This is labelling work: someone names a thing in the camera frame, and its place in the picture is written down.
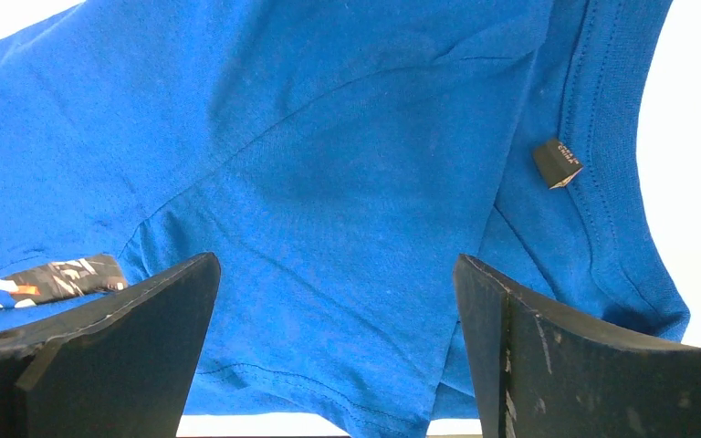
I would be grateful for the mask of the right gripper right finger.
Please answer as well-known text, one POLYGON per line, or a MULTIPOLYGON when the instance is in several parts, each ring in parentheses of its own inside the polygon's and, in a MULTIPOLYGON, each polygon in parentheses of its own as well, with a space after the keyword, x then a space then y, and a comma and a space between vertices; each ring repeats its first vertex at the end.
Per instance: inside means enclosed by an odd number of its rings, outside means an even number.
POLYGON ((701 437, 701 348, 594 318, 470 255, 453 279, 485 437, 701 437))

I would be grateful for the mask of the blue graphic t-shirt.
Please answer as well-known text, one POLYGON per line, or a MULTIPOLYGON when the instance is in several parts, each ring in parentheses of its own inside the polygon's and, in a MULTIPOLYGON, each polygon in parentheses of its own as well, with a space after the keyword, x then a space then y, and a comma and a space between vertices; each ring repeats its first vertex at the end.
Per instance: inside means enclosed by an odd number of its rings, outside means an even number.
MULTIPOLYGON (((635 157, 669 7, 84 2, 0 40, 0 277, 212 252, 186 412, 356 437, 476 415, 460 254, 678 341, 635 157)), ((0 331, 81 304, 0 305, 0 331)))

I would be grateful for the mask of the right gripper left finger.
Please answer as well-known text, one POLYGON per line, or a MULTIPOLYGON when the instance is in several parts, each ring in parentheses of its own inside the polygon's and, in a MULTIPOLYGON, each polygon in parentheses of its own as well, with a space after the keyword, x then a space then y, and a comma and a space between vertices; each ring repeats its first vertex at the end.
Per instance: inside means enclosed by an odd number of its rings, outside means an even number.
POLYGON ((211 253, 0 332, 0 437, 173 437, 220 283, 211 253))

